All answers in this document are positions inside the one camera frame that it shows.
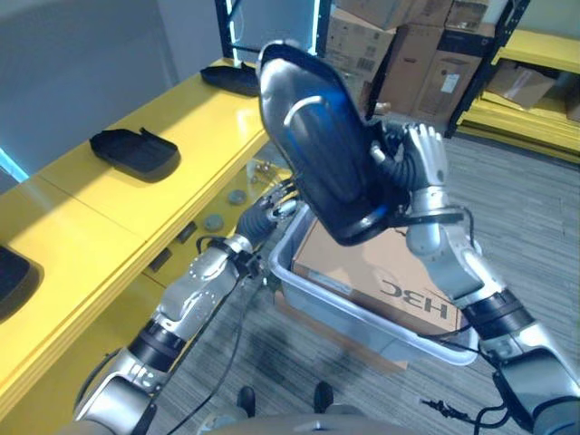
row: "black shoe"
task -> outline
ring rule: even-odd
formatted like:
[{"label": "black shoe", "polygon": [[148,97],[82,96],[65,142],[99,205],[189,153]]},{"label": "black shoe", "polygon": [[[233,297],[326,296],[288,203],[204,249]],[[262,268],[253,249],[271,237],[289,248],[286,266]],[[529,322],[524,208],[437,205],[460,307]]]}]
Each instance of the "black shoe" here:
[{"label": "black shoe", "polygon": [[334,403],[333,387],[324,381],[318,382],[314,390],[314,413],[324,414],[326,408]]},{"label": "black shoe", "polygon": [[248,418],[256,416],[256,394],[252,387],[242,387],[237,394],[237,406],[246,412]]}]

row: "yellow table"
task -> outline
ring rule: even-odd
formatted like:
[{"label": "yellow table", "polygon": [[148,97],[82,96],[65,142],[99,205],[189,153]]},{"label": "yellow table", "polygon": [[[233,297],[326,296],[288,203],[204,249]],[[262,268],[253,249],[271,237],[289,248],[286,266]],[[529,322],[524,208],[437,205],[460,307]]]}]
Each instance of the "yellow table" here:
[{"label": "yellow table", "polygon": [[158,239],[158,247],[266,143],[257,99],[217,92],[199,75],[111,126],[140,127],[179,147],[181,162],[170,177],[151,184],[127,176],[95,159],[88,142],[40,175],[139,237]]},{"label": "yellow table", "polygon": [[166,179],[126,176],[85,142],[0,197],[0,240],[46,273],[0,324],[0,420],[267,140],[256,98],[199,76],[111,126],[140,127],[178,145]]},{"label": "yellow table", "polygon": [[0,421],[0,433],[44,435],[62,428],[73,418],[74,398],[87,375],[104,354],[135,337],[164,290],[139,275]]},{"label": "yellow table", "polygon": [[[580,73],[580,40],[528,30],[515,30],[505,47],[496,54],[501,59]],[[563,101],[540,101],[524,110],[490,92],[483,92],[458,119],[458,131],[498,140],[578,163],[580,124],[566,117]]]},{"label": "yellow table", "polygon": [[[195,257],[198,252],[196,249],[196,241],[199,237],[212,235],[228,237],[234,233],[237,221],[242,212],[253,204],[260,196],[262,196],[269,188],[273,187],[276,182],[290,177],[290,171],[287,169],[279,169],[272,167],[271,174],[268,177],[261,176],[256,182],[251,182],[251,177],[248,176],[245,169],[240,170],[228,184],[215,195],[209,204],[196,215],[195,223],[198,227],[196,232],[185,242],[180,243],[177,240],[171,242],[168,246],[171,251],[171,258],[156,272],[147,268],[143,274],[150,277],[161,285],[168,286],[180,276],[185,274],[188,270],[191,259]],[[229,203],[227,196],[235,189],[240,189],[246,192],[247,198],[244,204],[233,206]],[[224,220],[224,226],[217,232],[209,233],[203,228],[205,219],[214,214],[219,214]]]},{"label": "yellow table", "polygon": [[96,315],[143,241],[37,177],[0,197],[0,240],[43,267],[32,298],[0,324],[0,420]]}]

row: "stacked cardboard boxes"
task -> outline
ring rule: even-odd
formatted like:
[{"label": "stacked cardboard boxes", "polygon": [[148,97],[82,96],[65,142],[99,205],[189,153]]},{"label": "stacked cardboard boxes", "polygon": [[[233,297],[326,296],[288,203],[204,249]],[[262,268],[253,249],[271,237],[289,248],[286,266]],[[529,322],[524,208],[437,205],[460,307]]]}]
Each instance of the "stacked cardboard boxes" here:
[{"label": "stacked cardboard boxes", "polygon": [[361,110],[394,35],[394,30],[383,30],[338,7],[331,11],[325,60],[342,75]]},{"label": "stacked cardboard boxes", "polygon": [[428,0],[411,10],[397,29],[378,102],[442,126],[491,47],[495,29],[481,24],[487,0]]}]

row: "small round object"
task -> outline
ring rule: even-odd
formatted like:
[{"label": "small round object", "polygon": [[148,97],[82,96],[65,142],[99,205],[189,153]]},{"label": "small round object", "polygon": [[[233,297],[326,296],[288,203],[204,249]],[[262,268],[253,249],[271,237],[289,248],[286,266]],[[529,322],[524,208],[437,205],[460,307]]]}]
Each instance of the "small round object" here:
[{"label": "small round object", "polygon": [[216,233],[223,227],[224,218],[222,218],[219,214],[209,215],[203,222],[203,228],[205,228],[210,233]]},{"label": "small round object", "polygon": [[227,200],[232,206],[241,206],[246,202],[246,199],[247,199],[246,192],[239,188],[237,188],[236,190],[232,190],[227,195]]}]

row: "wall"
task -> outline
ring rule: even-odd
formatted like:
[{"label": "wall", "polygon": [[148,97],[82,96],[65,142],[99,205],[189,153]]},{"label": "wall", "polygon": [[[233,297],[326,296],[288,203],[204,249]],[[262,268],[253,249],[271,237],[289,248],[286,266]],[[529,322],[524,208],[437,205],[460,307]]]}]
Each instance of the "wall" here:
[{"label": "wall", "polygon": [[156,0],[4,1],[0,41],[0,147],[29,174],[178,81]]},{"label": "wall", "polygon": [[518,28],[580,39],[580,1],[531,0]]},{"label": "wall", "polygon": [[180,82],[222,57],[214,0],[158,3]]},{"label": "wall", "polygon": [[[292,39],[307,50],[312,45],[313,12],[314,0],[242,0],[234,19],[238,44],[259,49],[270,41]],[[257,55],[240,52],[240,59],[255,62]]]}]

